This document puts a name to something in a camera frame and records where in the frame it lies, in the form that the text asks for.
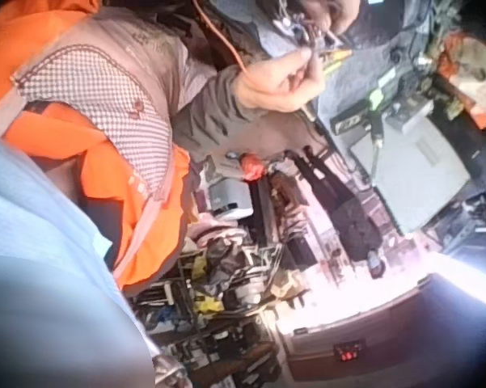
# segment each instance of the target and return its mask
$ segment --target gray panel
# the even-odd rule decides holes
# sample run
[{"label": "gray panel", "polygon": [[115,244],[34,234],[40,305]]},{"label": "gray panel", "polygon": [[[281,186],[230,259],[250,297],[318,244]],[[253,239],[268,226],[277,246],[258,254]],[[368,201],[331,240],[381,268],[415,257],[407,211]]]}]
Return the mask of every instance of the gray panel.
[{"label": "gray panel", "polygon": [[[407,134],[384,123],[385,144],[378,161],[376,187],[399,230],[406,234],[425,225],[470,179],[448,141],[424,117]],[[372,141],[366,135],[351,147],[370,173]]]}]

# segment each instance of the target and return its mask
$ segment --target red component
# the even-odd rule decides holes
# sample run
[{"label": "red component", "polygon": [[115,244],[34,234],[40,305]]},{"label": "red component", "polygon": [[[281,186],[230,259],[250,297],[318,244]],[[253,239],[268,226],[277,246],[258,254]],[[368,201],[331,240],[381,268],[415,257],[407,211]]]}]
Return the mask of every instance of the red component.
[{"label": "red component", "polygon": [[262,160],[255,154],[243,155],[240,163],[244,171],[245,180],[258,180],[266,174],[266,168],[264,167]]}]

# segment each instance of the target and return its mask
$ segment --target checkered fabric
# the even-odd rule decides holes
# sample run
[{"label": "checkered fabric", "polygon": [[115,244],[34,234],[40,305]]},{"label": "checkered fabric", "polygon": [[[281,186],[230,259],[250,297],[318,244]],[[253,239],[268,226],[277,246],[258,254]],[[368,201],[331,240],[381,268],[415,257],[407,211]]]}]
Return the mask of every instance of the checkered fabric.
[{"label": "checkered fabric", "polygon": [[171,129],[149,94],[107,54],[89,45],[61,48],[15,80],[27,101],[69,104],[102,130],[157,194],[171,157]]}]

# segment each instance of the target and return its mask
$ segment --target hand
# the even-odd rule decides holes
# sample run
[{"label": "hand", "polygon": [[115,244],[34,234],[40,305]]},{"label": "hand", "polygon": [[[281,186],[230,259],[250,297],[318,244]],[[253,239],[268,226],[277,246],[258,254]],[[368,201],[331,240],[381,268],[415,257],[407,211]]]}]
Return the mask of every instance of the hand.
[{"label": "hand", "polygon": [[300,0],[300,3],[318,27],[339,35],[356,20],[361,0]]},{"label": "hand", "polygon": [[254,63],[234,81],[235,98],[246,108],[295,112],[325,89],[321,60],[310,48]]}]

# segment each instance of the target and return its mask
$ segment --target gray sleeve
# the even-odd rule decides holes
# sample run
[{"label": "gray sleeve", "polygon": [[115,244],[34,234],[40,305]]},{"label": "gray sleeve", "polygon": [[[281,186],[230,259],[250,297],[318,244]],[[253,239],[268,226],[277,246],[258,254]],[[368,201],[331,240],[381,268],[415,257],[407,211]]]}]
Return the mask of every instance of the gray sleeve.
[{"label": "gray sleeve", "polygon": [[239,68],[231,66],[211,78],[171,119],[173,142],[187,150],[195,162],[203,161],[224,141],[265,114],[264,110],[247,109],[238,103],[233,93],[238,74]]}]

